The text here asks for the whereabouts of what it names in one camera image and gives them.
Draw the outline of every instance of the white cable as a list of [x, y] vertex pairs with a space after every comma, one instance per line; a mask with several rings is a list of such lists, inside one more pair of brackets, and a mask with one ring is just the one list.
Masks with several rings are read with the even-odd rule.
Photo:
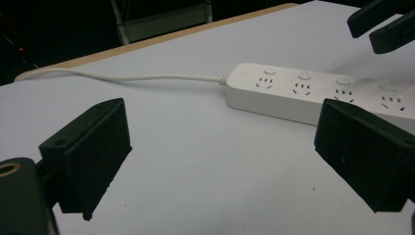
[[196, 76], [196, 75], [183, 75], [183, 74], [154, 74], [154, 75], [142, 75], [142, 76], [130, 76], [130, 77], [114, 77], [114, 76], [105, 76], [98, 75], [93, 73], [88, 73], [80, 70], [70, 70], [70, 69], [43, 69], [43, 70], [34, 70], [20, 74], [15, 78], [15, 82], [28, 80], [36, 78], [42, 75], [46, 75], [54, 72], [63, 72], [75, 75], [86, 76], [99, 80], [107, 81], [135, 81], [135, 80], [155, 80], [155, 79], [181, 79], [181, 80], [196, 80], [196, 81], [208, 81], [208, 82], [217, 82], [219, 85], [226, 84], [226, 77], [216, 77], [216, 76]]

